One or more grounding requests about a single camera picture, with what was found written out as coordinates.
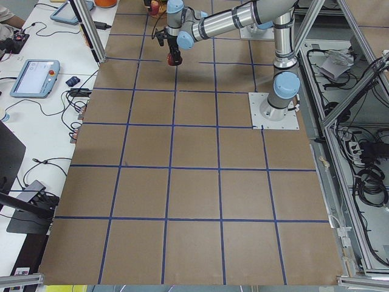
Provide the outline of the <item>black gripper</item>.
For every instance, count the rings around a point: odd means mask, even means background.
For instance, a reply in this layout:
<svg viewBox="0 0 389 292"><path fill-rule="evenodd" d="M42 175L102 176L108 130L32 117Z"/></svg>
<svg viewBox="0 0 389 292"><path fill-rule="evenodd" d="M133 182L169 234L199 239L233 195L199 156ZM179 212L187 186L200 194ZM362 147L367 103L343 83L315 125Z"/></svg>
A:
<svg viewBox="0 0 389 292"><path fill-rule="evenodd" d="M170 53L172 54L173 64L182 64L181 52L177 44L177 36L167 35L167 42Z"/></svg>

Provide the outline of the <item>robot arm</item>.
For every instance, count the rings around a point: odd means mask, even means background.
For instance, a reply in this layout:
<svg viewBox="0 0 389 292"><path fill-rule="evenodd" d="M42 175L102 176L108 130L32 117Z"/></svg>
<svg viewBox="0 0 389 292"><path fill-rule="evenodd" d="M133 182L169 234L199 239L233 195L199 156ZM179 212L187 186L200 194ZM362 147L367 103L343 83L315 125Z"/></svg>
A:
<svg viewBox="0 0 389 292"><path fill-rule="evenodd" d="M283 120L300 89L294 40L296 1L247 1L211 15L183 1L167 2L167 26L155 33L161 46L169 47L168 64L182 63L181 50L233 30L254 40L274 41L273 90L260 105L261 115L273 122Z"/></svg>

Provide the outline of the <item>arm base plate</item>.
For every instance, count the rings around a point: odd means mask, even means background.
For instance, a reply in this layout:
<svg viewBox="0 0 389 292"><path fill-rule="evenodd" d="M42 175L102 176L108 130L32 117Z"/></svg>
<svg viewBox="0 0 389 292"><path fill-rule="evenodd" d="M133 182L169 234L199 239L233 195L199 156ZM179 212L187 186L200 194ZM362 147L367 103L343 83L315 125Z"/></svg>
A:
<svg viewBox="0 0 389 292"><path fill-rule="evenodd" d="M258 27L256 24L245 26L240 29L240 38L243 40L262 40L262 41L273 41L274 30L273 25Z"/></svg>
<svg viewBox="0 0 389 292"><path fill-rule="evenodd" d="M252 128L258 130L299 130L297 112L300 106L291 100L285 109L275 109L268 104L268 92L250 92L249 106Z"/></svg>

